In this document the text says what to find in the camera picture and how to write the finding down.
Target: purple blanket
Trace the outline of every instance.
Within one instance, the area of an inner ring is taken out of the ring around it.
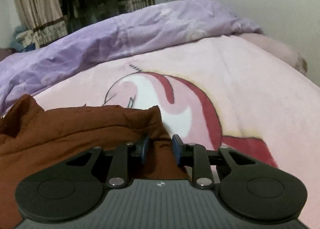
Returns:
[[[0,62],[0,114],[22,95],[36,95],[102,62],[204,37],[250,32],[262,30],[210,0],[175,1],[106,19]]]

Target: brown garment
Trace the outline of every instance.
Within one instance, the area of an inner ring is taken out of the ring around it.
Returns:
[[[148,110],[104,106],[44,111],[24,95],[0,120],[0,228],[10,229],[22,220],[14,193],[23,178],[90,147],[114,149],[137,141],[144,133],[154,143],[136,177],[188,178],[175,164],[157,106]]]

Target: ribbed gray surface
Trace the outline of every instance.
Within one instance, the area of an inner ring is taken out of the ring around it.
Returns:
[[[39,224],[24,220],[18,229],[306,229],[298,220],[256,225],[233,217],[216,196],[190,186],[187,180],[134,180],[126,189],[111,190],[102,204],[74,221]]]

